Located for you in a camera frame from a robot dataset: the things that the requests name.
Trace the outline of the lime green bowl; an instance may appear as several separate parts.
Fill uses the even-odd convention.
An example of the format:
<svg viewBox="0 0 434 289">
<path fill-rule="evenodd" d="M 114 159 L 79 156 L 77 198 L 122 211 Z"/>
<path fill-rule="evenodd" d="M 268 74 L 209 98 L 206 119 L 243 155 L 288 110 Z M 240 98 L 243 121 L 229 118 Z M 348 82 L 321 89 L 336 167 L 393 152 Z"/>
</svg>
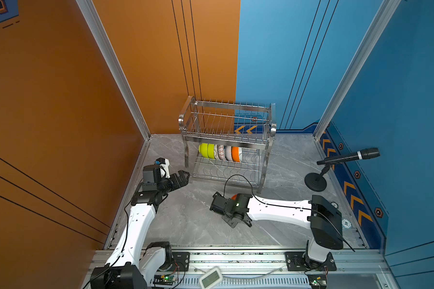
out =
<svg viewBox="0 0 434 289">
<path fill-rule="evenodd" d="M 209 157 L 209 155 L 208 155 L 208 144 L 207 143 L 201 143 L 199 145 L 199 152 L 200 152 L 200 154 L 201 154 L 201 156 L 203 158 L 208 158 Z"/>
<path fill-rule="evenodd" d="M 207 145 L 207 156 L 209 159 L 214 159 L 214 160 L 216 159 L 214 144 L 208 144 Z"/>
</svg>

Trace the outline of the blue triangle patterned bowl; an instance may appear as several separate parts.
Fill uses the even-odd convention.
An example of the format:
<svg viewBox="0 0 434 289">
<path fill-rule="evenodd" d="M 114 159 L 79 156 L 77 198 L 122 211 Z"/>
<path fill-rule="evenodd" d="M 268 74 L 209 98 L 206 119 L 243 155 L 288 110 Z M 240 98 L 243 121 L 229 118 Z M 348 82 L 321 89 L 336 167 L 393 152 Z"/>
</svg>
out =
<svg viewBox="0 0 434 289">
<path fill-rule="evenodd" d="M 226 161 L 226 154 L 225 154 L 225 146 L 224 145 L 218 145 L 218 157 L 220 160 Z"/>
</svg>

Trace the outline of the pink striped ceramic bowl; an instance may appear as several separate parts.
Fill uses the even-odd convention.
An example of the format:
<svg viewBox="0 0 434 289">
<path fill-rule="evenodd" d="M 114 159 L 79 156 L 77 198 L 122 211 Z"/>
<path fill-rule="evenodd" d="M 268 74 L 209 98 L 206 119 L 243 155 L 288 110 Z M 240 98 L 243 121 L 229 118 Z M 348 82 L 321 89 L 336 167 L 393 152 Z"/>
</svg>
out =
<svg viewBox="0 0 434 289">
<path fill-rule="evenodd" d="M 225 147 L 225 157 L 226 157 L 227 161 L 233 161 L 232 147 L 231 146 Z"/>
</svg>

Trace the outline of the white bowl orange outside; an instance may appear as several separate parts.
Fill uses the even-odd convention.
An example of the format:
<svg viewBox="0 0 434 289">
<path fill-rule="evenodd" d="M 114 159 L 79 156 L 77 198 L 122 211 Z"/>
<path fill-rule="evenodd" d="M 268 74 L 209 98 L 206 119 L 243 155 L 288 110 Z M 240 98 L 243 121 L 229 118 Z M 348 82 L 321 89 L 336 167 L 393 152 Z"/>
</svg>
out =
<svg viewBox="0 0 434 289">
<path fill-rule="evenodd" d="M 231 156 L 234 162 L 240 163 L 242 161 L 242 148 L 233 146 L 231 148 Z"/>
</svg>

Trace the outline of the white maroon patterned bowl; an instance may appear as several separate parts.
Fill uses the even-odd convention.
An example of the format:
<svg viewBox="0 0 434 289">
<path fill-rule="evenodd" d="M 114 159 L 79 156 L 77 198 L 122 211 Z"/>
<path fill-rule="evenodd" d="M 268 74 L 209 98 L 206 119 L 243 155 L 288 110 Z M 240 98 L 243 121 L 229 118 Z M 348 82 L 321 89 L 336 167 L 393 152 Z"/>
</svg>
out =
<svg viewBox="0 0 434 289">
<path fill-rule="evenodd" d="M 216 160 L 219 160 L 220 157 L 219 157 L 219 151 L 218 151 L 218 145 L 217 144 L 214 145 L 213 153 L 214 153 L 214 158 Z"/>
</svg>

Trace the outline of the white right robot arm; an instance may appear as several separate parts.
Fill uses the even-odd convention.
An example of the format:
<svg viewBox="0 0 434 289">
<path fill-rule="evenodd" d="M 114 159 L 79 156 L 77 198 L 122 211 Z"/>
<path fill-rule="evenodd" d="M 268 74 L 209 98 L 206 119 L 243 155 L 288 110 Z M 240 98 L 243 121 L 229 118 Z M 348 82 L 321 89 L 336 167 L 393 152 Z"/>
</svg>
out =
<svg viewBox="0 0 434 289">
<path fill-rule="evenodd" d="M 312 238 L 302 255 L 309 269 L 329 264 L 331 251 L 344 248 L 342 214 L 334 202 L 320 195 L 313 195 L 310 200 L 281 201 L 241 193 L 226 198 L 217 192 L 210 210 L 221 215 L 231 228 L 239 223 L 252 227 L 255 221 L 269 220 L 311 230 Z"/>
</svg>

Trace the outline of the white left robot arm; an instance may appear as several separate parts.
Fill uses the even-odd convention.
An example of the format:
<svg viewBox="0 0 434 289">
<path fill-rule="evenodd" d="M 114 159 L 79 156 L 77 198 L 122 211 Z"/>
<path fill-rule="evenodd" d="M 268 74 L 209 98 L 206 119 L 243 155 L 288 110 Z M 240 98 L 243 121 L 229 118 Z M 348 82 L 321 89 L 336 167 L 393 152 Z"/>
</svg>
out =
<svg viewBox="0 0 434 289">
<path fill-rule="evenodd" d="M 159 205 L 168 193 L 185 187 L 190 173 L 180 170 L 170 174 L 168 165 L 156 161 L 143 168 L 139 190 L 130 201 L 130 210 L 125 210 L 127 223 L 119 243 L 105 265 L 94 268 L 84 287 L 92 289 L 147 289 L 156 272 L 172 263 L 169 242 L 148 245 L 141 254 L 147 232 Z"/>
</svg>

